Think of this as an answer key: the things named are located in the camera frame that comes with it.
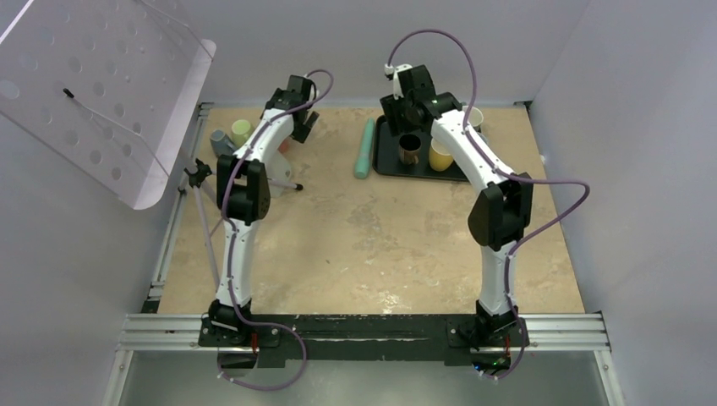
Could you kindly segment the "dark teal hexagonal mug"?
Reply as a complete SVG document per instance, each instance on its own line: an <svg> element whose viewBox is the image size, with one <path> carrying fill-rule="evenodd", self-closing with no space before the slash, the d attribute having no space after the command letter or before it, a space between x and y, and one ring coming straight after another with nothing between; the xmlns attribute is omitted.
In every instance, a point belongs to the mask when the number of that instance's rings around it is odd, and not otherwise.
<svg viewBox="0 0 717 406"><path fill-rule="evenodd" d="M231 156L238 149L231 137L221 129L216 129L210 134L210 143L216 157Z"/></svg>

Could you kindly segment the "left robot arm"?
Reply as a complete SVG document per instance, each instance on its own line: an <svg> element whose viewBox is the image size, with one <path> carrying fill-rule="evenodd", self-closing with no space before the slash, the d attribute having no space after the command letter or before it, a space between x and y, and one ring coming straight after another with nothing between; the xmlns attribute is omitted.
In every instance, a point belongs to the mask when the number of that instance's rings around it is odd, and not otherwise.
<svg viewBox="0 0 717 406"><path fill-rule="evenodd" d="M222 277L207 314L208 332L232 346L249 341L250 274L255 237L271 206L268 168L279 146L292 137L305 142L319 117L312 112L315 82L308 75L292 75L284 89L274 91L254 132L216 165L216 203L225 228Z"/></svg>

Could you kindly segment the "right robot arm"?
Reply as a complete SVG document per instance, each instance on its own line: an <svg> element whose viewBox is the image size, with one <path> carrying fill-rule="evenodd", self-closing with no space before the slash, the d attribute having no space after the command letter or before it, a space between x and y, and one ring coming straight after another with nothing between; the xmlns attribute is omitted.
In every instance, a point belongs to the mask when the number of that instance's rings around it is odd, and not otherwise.
<svg viewBox="0 0 717 406"><path fill-rule="evenodd" d="M515 249L531 220L533 186L487 146L450 92L435 91L424 65L384 67L392 93L380 99L393 133L421 131L444 146L476 192L468 229L480 246L482 283L471 326L461 332L474 347L506 341L517 324Z"/></svg>

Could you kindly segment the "yellow mug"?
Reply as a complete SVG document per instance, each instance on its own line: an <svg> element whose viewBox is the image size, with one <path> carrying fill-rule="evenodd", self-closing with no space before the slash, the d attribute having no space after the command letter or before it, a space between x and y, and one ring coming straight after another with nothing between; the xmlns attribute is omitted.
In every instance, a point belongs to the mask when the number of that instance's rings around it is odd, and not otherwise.
<svg viewBox="0 0 717 406"><path fill-rule="evenodd" d="M453 163L454 158L447 148L436 138L430 142L429 165L436 172L445 172Z"/></svg>

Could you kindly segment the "brown mug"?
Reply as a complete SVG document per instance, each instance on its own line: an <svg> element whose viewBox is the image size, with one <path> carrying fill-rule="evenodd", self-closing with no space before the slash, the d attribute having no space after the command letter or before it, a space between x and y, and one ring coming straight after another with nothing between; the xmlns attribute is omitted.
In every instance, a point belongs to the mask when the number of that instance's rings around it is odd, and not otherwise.
<svg viewBox="0 0 717 406"><path fill-rule="evenodd" d="M401 164L410 166L419 163L422 141L416 134L404 134L398 141L398 155Z"/></svg>

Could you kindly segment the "pink mug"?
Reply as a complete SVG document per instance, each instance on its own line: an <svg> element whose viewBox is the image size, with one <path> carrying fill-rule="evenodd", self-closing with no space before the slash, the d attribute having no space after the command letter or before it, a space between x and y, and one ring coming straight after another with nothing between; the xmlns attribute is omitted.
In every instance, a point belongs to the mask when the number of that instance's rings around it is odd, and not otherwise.
<svg viewBox="0 0 717 406"><path fill-rule="evenodd" d="M278 148L280 153L286 153L290 147L290 139L285 139Z"/></svg>

